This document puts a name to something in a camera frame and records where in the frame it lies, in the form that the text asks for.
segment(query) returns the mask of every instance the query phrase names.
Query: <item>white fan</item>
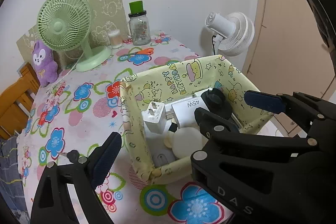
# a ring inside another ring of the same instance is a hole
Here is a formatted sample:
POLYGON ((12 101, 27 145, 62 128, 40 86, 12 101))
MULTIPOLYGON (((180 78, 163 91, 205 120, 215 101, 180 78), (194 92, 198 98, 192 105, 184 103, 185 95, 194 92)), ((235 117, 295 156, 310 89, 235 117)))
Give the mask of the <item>white fan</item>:
POLYGON ((225 17, 211 12, 205 20, 205 25, 224 38, 218 49, 227 56, 237 56, 245 51, 254 37, 251 19, 241 12, 234 12, 225 17))

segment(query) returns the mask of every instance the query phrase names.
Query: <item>black cord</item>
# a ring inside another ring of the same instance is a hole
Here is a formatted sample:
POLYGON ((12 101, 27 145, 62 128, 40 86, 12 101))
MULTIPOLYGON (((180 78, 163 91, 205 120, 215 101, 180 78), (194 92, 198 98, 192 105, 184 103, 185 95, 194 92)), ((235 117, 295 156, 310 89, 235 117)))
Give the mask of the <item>black cord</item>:
POLYGON ((213 42, 213 39, 215 38, 216 36, 215 35, 213 35, 212 36, 212 48, 213 48, 213 55, 215 55, 216 53, 215 53, 215 44, 214 44, 214 42, 213 42))

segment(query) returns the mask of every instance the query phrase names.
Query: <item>green cap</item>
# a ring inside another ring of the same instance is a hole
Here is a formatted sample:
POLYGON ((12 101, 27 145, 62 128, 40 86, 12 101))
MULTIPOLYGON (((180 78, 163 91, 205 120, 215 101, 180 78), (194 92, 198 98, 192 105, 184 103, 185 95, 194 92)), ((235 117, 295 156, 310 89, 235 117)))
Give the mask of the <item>green cap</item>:
POLYGON ((142 0, 130 2, 129 8, 131 9, 131 14, 137 14, 143 12, 142 0))

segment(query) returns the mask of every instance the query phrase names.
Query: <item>stuffed animal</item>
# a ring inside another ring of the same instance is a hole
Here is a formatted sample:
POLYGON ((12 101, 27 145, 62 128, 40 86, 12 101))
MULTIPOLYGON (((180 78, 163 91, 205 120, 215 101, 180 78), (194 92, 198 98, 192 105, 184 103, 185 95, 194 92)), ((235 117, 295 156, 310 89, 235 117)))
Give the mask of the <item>stuffed animal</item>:
POLYGON ((42 41, 36 41, 34 45, 33 62, 41 86, 47 86, 57 80, 57 63, 54 61, 53 51, 42 41))

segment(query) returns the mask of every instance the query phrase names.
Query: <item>fan stand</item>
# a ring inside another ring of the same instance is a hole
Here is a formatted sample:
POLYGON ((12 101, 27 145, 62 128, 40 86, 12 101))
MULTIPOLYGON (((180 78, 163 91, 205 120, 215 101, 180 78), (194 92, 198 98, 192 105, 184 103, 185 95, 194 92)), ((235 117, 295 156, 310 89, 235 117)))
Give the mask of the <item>fan stand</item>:
POLYGON ((76 70, 81 72, 99 66, 112 54, 112 49, 106 46, 99 46, 91 49, 88 38, 82 43, 82 48, 84 55, 78 61, 76 66, 76 70))

